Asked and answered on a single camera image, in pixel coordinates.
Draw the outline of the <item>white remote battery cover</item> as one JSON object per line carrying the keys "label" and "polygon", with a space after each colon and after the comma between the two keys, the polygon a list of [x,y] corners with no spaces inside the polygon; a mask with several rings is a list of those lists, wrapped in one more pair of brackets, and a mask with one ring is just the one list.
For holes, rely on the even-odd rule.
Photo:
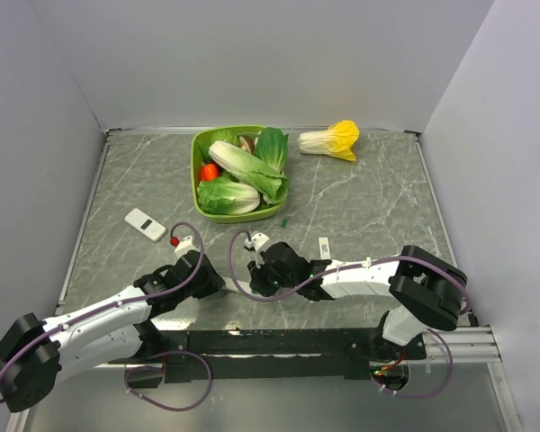
{"label": "white remote battery cover", "polygon": [[319,238],[319,255],[321,259],[331,259],[329,239],[326,237]]}

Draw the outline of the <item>slim white remote control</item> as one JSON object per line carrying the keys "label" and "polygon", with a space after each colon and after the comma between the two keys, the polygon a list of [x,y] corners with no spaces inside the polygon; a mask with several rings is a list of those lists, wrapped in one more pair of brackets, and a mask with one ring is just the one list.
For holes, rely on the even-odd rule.
{"label": "slim white remote control", "polygon": [[233,280],[228,277],[224,277],[223,281],[224,281],[223,289],[227,292],[236,293],[236,294],[242,294],[242,293],[252,294],[253,293],[248,282],[238,280],[238,283],[234,283]]}

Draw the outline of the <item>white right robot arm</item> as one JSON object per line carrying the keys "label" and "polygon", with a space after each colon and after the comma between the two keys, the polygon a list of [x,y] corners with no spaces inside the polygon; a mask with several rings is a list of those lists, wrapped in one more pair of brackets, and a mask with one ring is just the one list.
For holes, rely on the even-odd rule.
{"label": "white right robot arm", "polygon": [[313,301],[346,297],[392,297],[399,305],[381,319],[376,351],[395,358],[425,329],[453,331],[463,313],[467,276],[421,247],[408,245],[400,254],[364,262],[307,260],[287,243],[258,233],[245,241],[253,254],[248,263],[250,289],[264,298],[281,290]]}

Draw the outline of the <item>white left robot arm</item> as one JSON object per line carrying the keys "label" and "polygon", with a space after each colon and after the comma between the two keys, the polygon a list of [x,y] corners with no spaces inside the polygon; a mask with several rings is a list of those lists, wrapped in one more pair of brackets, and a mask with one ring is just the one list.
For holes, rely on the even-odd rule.
{"label": "white left robot arm", "polygon": [[190,251],[82,310],[47,319],[20,317],[0,340],[0,404],[21,412],[95,366],[155,359],[167,343],[152,320],[223,285],[209,259]]}

